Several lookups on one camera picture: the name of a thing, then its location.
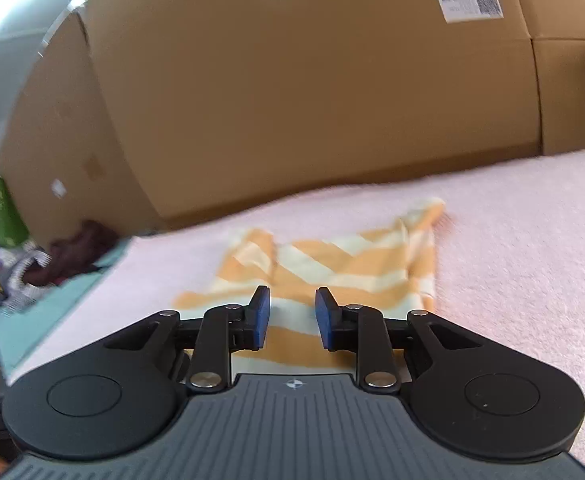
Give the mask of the orange white striped sweater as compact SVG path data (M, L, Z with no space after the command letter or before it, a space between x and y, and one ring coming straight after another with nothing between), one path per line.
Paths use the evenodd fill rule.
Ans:
M244 304L260 285L271 292L271 314L259 351L238 351L236 373L351 373L354 356L324 349L314 313L317 288L339 304L362 304L389 318L435 305L434 226L445 211L440 198L426 200L388 226L332 237L278 244L253 229L228 248L205 292L182 292L173 302L183 313L222 304Z

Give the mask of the teal folded cloth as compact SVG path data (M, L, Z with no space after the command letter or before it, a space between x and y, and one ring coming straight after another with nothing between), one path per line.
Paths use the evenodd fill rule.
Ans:
M111 266L125 254L130 240L125 238L96 262L99 270L82 274L60 286L22 310L0 307L0 363L10 376L38 345L63 321L82 299L107 275Z

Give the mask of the dark brown garment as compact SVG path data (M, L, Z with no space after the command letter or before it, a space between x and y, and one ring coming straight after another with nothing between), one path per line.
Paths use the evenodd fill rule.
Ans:
M76 234L50 243L50 261L31 263L24 271L24 284L59 285L76 275L96 272L96 262L117 246L119 234L94 220L84 220Z

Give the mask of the large centre cardboard box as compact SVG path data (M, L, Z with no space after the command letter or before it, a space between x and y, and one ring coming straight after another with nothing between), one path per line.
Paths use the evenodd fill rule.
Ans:
M87 0L81 18L166 220L539 151L519 0Z

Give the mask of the pink terry towel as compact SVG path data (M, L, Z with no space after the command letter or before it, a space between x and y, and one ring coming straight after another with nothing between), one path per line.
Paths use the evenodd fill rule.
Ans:
M172 309L184 292L205 292L230 245L252 229L279 244L331 240L388 226L430 198L445 205L435 226L437 314L564 370L585 394L585 151L401 184L326 188L136 238L9 379ZM585 465L585 422L572 452Z

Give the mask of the left cardboard box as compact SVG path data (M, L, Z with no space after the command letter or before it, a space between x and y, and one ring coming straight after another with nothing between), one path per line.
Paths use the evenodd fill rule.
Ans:
M162 226L124 157L76 14L38 52L1 144L0 173L43 246L85 220L123 236Z

